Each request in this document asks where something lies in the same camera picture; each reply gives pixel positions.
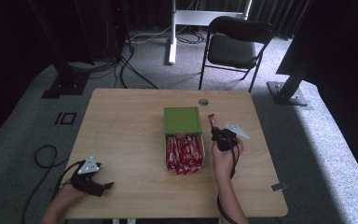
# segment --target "box of snacks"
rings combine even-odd
[[[164,147],[168,171],[186,175],[202,167],[205,150],[197,107],[164,108]]]

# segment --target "chair seat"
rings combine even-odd
[[[251,69],[255,67],[255,57],[253,42],[238,41],[226,35],[214,35],[211,38],[208,52],[210,63]]]

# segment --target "chair backrest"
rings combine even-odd
[[[271,24],[263,21],[246,21],[227,16],[215,18],[209,29],[233,39],[268,44],[274,36]]]

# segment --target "gray carpet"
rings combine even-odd
[[[167,65],[168,43],[167,38],[158,38],[133,44],[135,53],[131,65],[159,89],[195,90],[200,79],[198,72],[204,44],[178,42],[176,64]],[[290,40],[272,40],[252,91],[278,177],[289,185],[283,191],[289,213],[279,220],[273,217],[251,217],[251,223],[358,224],[358,165],[317,88],[305,81],[300,85],[312,110],[292,105],[275,105],[269,94],[267,81],[287,79],[287,76],[277,76],[275,72],[289,46]],[[123,54],[129,57],[127,47]],[[87,67],[81,63],[73,65]],[[56,77],[52,66],[34,79],[0,130],[0,223],[21,223],[27,199],[47,171],[36,166],[35,152],[44,145],[53,145],[58,149],[57,161],[67,159],[92,91],[96,88],[123,88],[119,68],[116,71],[111,68],[91,74],[83,95],[64,95],[56,100],[40,99]],[[203,89],[247,91],[251,76],[238,81],[240,77],[239,74],[208,69]],[[152,88],[130,69],[124,71],[123,80],[128,88]],[[74,123],[56,124],[60,113],[76,113]],[[38,157],[42,163],[50,163],[53,158],[51,148],[42,150]],[[26,223],[39,222],[65,164],[53,168],[34,195],[28,206]],[[137,223],[212,222],[202,221],[138,220]],[[69,223],[102,221],[69,220]]]

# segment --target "green lid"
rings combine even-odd
[[[197,107],[165,107],[164,133],[202,133]]]

